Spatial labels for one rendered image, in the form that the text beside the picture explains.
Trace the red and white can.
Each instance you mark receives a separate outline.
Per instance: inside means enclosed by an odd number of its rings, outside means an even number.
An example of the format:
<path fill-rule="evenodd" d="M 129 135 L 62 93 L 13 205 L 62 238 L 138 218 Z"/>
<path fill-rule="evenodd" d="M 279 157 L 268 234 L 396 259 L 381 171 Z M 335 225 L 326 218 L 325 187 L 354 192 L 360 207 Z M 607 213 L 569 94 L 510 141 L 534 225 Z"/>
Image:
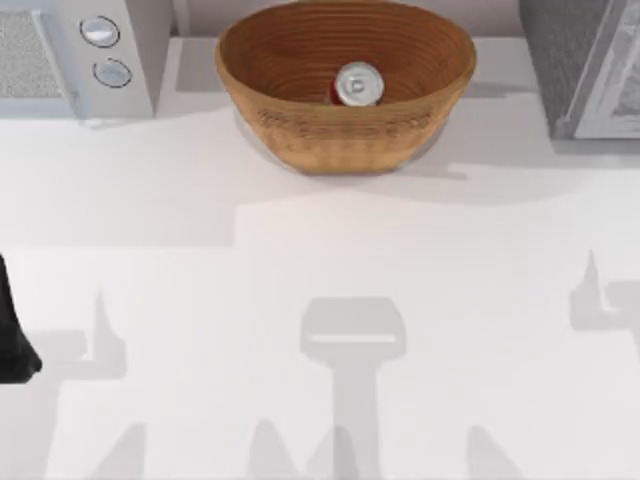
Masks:
<path fill-rule="evenodd" d="M 329 99 L 334 105 L 376 106 L 384 91 L 384 79 L 374 66 L 366 62 L 350 62 L 336 72 L 330 84 Z"/>

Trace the brown woven basket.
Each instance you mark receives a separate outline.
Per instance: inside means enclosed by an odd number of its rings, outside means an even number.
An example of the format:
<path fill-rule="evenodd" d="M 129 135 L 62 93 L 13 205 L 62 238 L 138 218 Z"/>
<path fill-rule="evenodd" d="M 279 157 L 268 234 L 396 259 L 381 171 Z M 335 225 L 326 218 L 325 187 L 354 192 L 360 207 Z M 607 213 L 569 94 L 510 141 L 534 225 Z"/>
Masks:
<path fill-rule="evenodd" d="M 381 173 L 444 125 L 476 49 L 456 23 L 393 0 L 297 0 L 251 14 L 218 39 L 223 85 L 257 138 L 307 174 Z M 363 61 L 385 88 L 374 106 L 330 101 L 344 65 Z"/>

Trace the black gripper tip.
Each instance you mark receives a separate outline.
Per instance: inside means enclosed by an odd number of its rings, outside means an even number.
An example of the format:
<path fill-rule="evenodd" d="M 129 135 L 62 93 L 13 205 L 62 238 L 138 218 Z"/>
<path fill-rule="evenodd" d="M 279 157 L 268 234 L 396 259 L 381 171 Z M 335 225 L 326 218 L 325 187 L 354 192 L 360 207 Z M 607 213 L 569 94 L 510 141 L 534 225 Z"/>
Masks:
<path fill-rule="evenodd" d="M 42 367 L 18 320 L 6 263 L 0 254 L 0 384 L 25 384 Z"/>

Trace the large microwave knob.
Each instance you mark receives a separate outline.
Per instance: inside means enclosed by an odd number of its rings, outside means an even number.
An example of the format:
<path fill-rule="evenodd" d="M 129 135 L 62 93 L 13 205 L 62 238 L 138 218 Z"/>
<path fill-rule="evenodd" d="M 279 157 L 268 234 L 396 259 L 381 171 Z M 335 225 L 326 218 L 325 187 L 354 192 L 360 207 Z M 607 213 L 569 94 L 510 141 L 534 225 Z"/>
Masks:
<path fill-rule="evenodd" d="M 111 48 L 120 39 L 118 25 L 104 16 L 82 20 L 79 24 L 79 31 L 88 44 L 97 48 Z"/>

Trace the grey cabinet door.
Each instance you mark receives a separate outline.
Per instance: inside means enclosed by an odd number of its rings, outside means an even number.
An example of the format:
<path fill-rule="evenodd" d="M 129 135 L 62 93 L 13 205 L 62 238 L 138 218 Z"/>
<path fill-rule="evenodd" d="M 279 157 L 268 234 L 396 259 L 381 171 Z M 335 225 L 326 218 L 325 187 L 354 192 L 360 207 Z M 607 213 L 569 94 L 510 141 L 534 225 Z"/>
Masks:
<path fill-rule="evenodd" d="M 640 0 L 608 0 L 562 138 L 640 140 Z"/>

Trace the small microwave knob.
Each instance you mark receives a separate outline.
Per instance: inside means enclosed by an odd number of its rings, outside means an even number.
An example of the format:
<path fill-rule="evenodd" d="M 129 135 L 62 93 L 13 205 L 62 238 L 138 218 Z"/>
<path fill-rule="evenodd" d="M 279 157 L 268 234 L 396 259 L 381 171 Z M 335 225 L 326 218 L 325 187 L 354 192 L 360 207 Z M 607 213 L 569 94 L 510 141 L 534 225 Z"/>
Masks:
<path fill-rule="evenodd" d="M 92 73 L 96 81 L 112 89 L 124 88 L 133 79 L 130 68 L 115 58 L 107 58 L 101 62 L 95 62 L 92 66 Z"/>

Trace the pale microwave oven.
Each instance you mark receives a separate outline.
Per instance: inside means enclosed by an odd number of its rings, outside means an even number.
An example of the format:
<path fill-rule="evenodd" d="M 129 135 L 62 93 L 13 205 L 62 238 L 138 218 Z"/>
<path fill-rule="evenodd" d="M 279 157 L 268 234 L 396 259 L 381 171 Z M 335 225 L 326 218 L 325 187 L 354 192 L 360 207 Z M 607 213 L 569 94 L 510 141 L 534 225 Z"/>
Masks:
<path fill-rule="evenodd" d="M 111 48 L 80 34 L 97 16 L 119 27 Z M 0 119 L 154 117 L 174 26 L 173 0 L 0 0 Z M 126 87 L 95 80 L 93 64 L 107 58 L 132 71 Z"/>

